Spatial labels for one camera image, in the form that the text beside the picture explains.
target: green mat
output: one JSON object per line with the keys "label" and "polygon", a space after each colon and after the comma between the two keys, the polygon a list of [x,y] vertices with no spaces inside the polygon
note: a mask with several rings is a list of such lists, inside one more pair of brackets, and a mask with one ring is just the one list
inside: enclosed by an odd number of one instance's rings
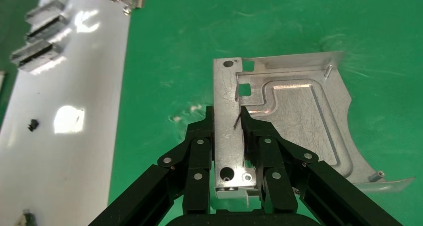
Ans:
{"label": "green mat", "polygon": [[422,9],[423,0],[146,0],[131,17],[110,202],[177,145],[175,117],[212,104],[214,58],[343,50],[357,148],[388,180],[417,176],[370,197],[404,225],[423,225]]}

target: black plastic part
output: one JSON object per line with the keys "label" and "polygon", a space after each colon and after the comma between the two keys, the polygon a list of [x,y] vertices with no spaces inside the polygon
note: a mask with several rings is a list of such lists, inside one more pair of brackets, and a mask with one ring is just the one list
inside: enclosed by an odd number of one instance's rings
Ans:
{"label": "black plastic part", "polygon": [[400,226],[366,195],[318,156],[283,139],[269,122],[241,108],[245,159],[256,167],[262,209],[248,213],[219,210],[210,215],[213,108],[188,125],[185,140],[158,159],[91,226],[156,226],[185,194],[184,215],[168,226],[316,226],[296,214],[292,187],[314,216],[327,226]]}
{"label": "black plastic part", "polygon": [[169,170],[150,166],[90,226],[156,226],[174,201],[169,196]]}
{"label": "black plastic part", "polygon": [[211,145],[207,138],[194,138],[191,142],[191,152],[185,183],[182,209],[184,214],[210,213],[210,168]]}
{"label": "black plastic part", "polygon": [[311,218],[298,214],[216,214],[183,215],[166,226],[319,226]]}
{"label": "black plastic part", "polygon": [[323,224],[401,225],[326,162],[309,164],[308,169],[310,177],[300,198]]}
{"label": "black plastic part", "polygon": [[38,120],[34,120],[34,119],[32,119],[31,120],[31,123],[28,125],[28,129],[29,129],[29,131],[34,131],[37,127],[39,126],[39,122],[38,122]]}
{"label": "black plastic part", "polygon": [[[185,139],[182,143],[162,155],[157,160],[157,165],[165,167],[171,170],[168,175],[169,190],[170,194],[174,196],[174,199],[184,194],[184,188],[188,172],[188,164],[190,160],[190,146],[191,142],[195,138],[203,137],[209,141],[205,147],[211,147],[213,143],[213,129],[214,129],[214,111],[213,107],[206,107],[205,119],[194,122],[188,125]],[[165,158],[171,158],[169,163],[165,163]],[[211,164],[210,161],[202,162],[200,164]]]}

